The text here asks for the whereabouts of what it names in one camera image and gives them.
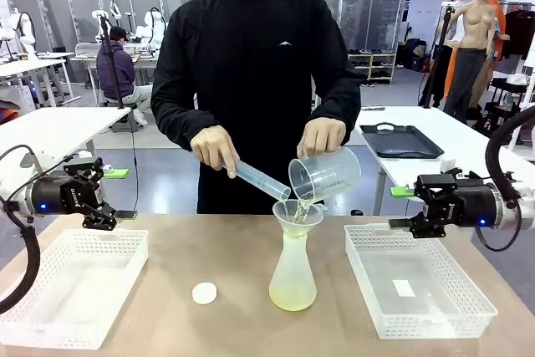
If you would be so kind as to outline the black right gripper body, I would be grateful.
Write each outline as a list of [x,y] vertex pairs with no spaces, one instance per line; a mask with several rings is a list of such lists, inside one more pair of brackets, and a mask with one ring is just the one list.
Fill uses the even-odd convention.
[[497,219],[497,202],[486,185],[429,191],[423,200],[425,217],[435,227],[491,227]]

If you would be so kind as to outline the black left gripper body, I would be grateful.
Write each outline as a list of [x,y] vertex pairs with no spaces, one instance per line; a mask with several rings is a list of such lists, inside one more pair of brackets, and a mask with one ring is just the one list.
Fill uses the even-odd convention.
[[27,189],[27,205],[39,215],[86,213],[99,209],[104,198],[98,182],[81,176],[43,176]]

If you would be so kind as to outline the person's left hand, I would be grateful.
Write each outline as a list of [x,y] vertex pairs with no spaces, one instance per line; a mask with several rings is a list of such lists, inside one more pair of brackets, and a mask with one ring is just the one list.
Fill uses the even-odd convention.
[[305,125],[303,136],[298,143],[298,158],[336,151],[341,146],[345,134],[346,125],[340,120],[326,117],[310,120]]

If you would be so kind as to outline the person's right hand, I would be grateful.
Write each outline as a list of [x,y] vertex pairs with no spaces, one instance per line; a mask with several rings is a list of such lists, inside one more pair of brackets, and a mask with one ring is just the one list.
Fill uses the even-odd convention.
[[202,129],[191,139],[190,146],[201,163],[215,171],[225,168],[229,178],[236,177],[239,155],[231,136],[222,126],[215,125]]

